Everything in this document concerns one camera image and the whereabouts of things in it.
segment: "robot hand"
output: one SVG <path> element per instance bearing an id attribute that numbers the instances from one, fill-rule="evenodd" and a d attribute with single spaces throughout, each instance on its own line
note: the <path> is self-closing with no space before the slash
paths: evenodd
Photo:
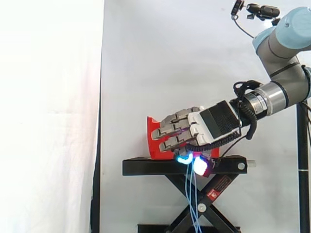
<path id="1" fill-rule="evenodd" d="M 160 151 L 173 150 L 183 155 L 225 145 L 241 135 L 240 127 L 238 114 L 224 100 L 208 109 L 192 107 L 167 116 L 152 132 L 152 139 L 170 136 L 160 144 Z"/>

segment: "silver metal joint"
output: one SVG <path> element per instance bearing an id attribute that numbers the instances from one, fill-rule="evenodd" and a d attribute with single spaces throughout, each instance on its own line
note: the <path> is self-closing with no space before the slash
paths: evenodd
<path id="1" fill-rule="evenodd" d="M 275 83 L 270 82 L 255 90 L 267 104 L 267 116 L 286 108 L 286 98 L 283 90 Z"/>

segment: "screw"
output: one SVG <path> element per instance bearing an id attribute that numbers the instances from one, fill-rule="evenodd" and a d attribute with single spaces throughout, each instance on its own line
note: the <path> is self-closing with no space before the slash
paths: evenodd
<path id="1" fill-rule="evenodd" d="M 204 205 L 204 204 L 202 204 L 202 203 L 198 204 L 198 211 L 199 211 L 200 213 L 205 212 L 205 211 L 206 211 L 206 205 Z"/>
<path id="2" fill-rule="evenodd" d="M 244 168 L 245 168 L 245 164 L 244 163 L 239 163 L 238 164 L 238 169 L 239 170 L 244 170 Z"/>

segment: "blue cable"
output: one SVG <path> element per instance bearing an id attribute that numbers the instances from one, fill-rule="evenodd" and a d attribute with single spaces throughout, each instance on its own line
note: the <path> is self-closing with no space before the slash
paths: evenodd
<path id="1" fill-rule="evenodd" d="M 192 201 L 191 201 L 191 198 L 192 198 L 192 177 L 193 177 L 193 163 L 191 163 L 192 165 L 192 169 L 191 169 L 191 174 L 190 174 L 190 183 L 189 183 L 189 205 L 192 206 Z M 196 219 L 196 214 L 195 214 L 195 211 L 194 209 L 192 208 L 192 214 L 194 215 L 194 221 L 193 221 L 193 226 L 194 226 L 194 229 L 195 229 L 195 233 L 198 233 L 198 226 L 197 226 L 197 219 Z"/>
<path id="2" fill-rule="evenodd" d="M 189 199 L 189 196 L 188 196 L 188 189 L 187 189 L 188 173 L 189 173 L 189 165 L 187 165 L 187 171 L 186 171 L 185 193 L 186 193 L 186 198 L 187 198 L 188 204 L 190 206 L 191 220 L 192 220 L 195 232 L 198 233 L 198 230 L 197 230 L 197 227 L 196 227 L 196 224 L 195 224 L 196 222 L 194 221 L 194 218 L 193 218 L 193 215 L 195 215 L 195 212 L 194 212 L 194 209 L 193 209 L 192 204 L 191 204 L 191 199 Z"/>
<path id="3" fill-rule="evenodd" d="M 197 224 L 197 228 L 198 228 L 199 232 L 202 233 L 201 226 L 199 224 L 198 194 L 197 194 L 196 176 L 195 176 L 195 173 L 194 173 L 193 164 L 192 164 L 192 173 L 194 175 L 194 187 L 195 187 L 196 224 Z"/>

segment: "black pole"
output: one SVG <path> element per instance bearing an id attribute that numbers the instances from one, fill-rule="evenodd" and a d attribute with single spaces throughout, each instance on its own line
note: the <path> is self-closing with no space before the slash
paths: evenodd
<path id="1" fill-rule="evenodd" d="M 297 105 L 300 233 L 310 233 L 307 112 L 302 104 Z"/>

